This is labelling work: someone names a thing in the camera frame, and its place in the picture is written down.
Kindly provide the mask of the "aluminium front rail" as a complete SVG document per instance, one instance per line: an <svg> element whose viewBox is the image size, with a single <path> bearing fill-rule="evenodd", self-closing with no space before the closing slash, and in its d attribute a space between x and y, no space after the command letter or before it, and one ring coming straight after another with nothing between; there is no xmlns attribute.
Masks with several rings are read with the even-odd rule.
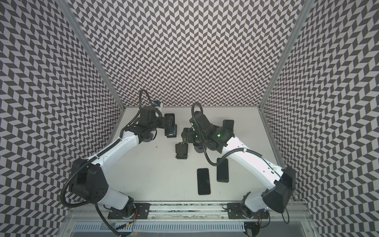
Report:
<svg viewBox="0 0 379 237"><path fill-rule="evenodd" d="M307 205L302 201L290 201L283 214L277 213L269 208L264 208L269 212L269 219L229 219L223 205L232 201L145 201L151 204L147 219L132 219L137 222L180 222L180 221L311 221L312 216ZM102 214L108 217L109 207L100 206ZM112 222L125 222L132 220L111 220Z"/></svg>

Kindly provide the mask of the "black rectangular phone stand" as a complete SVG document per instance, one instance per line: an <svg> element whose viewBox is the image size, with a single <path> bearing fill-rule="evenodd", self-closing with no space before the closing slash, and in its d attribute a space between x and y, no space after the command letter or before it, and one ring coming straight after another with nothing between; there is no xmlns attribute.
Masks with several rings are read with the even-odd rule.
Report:
<svg viewBox="0 0 379 237"><path fill-rule="evenodd" d="M176 138L177 137L177 125L174 124L169 128L165 129L165 136L167 138Z"/></svg>

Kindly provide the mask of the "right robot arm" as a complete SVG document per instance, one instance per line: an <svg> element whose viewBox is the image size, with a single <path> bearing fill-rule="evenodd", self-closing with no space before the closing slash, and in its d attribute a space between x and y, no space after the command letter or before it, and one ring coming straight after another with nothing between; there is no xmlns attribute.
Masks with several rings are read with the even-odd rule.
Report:
<svg viewBox="0 0 379 237"><path fill-rule="evenodd" d="M264 185L263 191L248 192L240 202L240 210L247 218L269 208L284 213L294 192L296 171L291 167L282 168L266 160L261 154L249 149L231 129L213 125L201 111L192 112L189 120L191 128L184 128L182 139L194 143L203 151L221 154L218 162L206 159L212 166L219 166L226 159L233 159L251 172Z"/></svg>

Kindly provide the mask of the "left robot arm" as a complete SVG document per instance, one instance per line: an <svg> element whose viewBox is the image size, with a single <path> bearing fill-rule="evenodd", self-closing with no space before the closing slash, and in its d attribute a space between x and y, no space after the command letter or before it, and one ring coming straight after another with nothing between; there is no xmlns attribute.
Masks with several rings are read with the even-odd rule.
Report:
<svg viewBox="0 0 379 237"><path fill-rule="evenodd" d="M164 129L168 138L176 137L177 125L173 113L162 114L160 109L146 106L132 124L125 126L119 138L103 150L87 159L78 159L72 164L69 180L61 191L61 201L67 192L71 192L84 201L68 203L73 208L89 203L103 204L116 210L127 212L133 200L130 196L111 188L105 174L127 152L140 143L153 140L153 131Z"/></svg>

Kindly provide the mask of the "grey round stand centre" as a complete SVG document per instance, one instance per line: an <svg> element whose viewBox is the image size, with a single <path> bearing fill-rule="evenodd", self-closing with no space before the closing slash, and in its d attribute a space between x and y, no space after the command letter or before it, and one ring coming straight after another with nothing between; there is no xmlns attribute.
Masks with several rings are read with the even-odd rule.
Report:
<svg viewBox="0 0 379 237"><path fill-rule="evenodd" d="M204 153L204 149L201 144L194 143L193 146L197 153L199 154Z"/></svg>

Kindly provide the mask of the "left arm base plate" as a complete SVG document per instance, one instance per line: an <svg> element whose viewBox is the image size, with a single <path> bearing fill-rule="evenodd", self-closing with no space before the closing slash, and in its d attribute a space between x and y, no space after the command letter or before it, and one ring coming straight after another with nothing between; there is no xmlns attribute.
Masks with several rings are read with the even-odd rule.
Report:
<svg viewBox="0 0 379 237"><path fill-rule="evenodd" d="M108 214L108 219L147 219L150 212L150 207L151 204L147 202L127 204L124 209L115 209L111 207Z"/></svg>

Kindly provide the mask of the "black phone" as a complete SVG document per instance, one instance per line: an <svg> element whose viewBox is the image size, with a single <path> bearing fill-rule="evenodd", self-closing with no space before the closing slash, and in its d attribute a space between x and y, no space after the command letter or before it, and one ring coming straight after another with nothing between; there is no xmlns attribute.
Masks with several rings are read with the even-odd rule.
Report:
<svg viewBox="0 0 379 237"><path fill-rule="evenodd" d="M232 119L223 120L223 127L226 128L230 133L234 133L235 121Z"/></svg>
<svg viewBox="0 0 379 237"><path fill-rule="evenodd" d="M217 166L217 181L222 183L229 182L229 161L228 159L224 159Z"/></svg>
<svg viewBox="0 0 379 237"><path fill-rule="evenodd" d="M209 170L207 168L197 170L197 188L199 195L211 194Z"/></svg>
<svg viewBox="0 0 379 237"><path fill-rule="evenodd" d="M165 114L166 127L169 128L175 124L175 114Z"/></svg>

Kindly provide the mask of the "white ribbed vent strip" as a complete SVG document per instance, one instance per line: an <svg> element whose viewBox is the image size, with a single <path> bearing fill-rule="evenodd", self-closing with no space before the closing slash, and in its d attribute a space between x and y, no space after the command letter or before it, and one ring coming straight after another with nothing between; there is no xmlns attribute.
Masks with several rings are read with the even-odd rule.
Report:
<svg viewBox="0 0 379 237"><path fill-rule="evenodd" d="M116 223L119 232L143 233L190 233L190 232L243 232L245 227L239 222L140 222L125 226Z"/></svg>

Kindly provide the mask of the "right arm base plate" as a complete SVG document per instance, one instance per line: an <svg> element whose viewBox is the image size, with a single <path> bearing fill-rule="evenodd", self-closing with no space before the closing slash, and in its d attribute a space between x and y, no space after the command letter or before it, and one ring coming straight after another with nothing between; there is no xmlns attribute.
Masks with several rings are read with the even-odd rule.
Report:
<svg viewBox="0 0 379 237"><path fill-rule="evenodd" d="M223 205L224 210L228 214L229 219L269 219L269 212L266 209L261 209L258 212L253 212L246 207L241 207L240 203L229 202Z"/></svg>

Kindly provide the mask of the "black folding phone stand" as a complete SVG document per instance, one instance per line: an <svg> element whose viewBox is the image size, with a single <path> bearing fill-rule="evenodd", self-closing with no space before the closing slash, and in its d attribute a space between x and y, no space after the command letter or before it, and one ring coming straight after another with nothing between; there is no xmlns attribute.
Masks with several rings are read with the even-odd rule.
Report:
<svg viewBox="0 0 379 237"><path fill-rule="evenodd" d="M181 142L175 145L176 159L186 160L188 158L188 143Z"/></svg>

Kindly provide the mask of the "grey round-base phone stand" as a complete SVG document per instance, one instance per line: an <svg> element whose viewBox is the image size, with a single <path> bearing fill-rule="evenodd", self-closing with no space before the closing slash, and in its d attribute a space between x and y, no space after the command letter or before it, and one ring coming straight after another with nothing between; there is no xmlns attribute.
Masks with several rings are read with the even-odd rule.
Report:
<svg viewBox="0 0 379 237"><path fill-rule="evenodd" d="M143 142L151 142L155 139L155 135L153 133L150 133L144 140Z"/></svg>

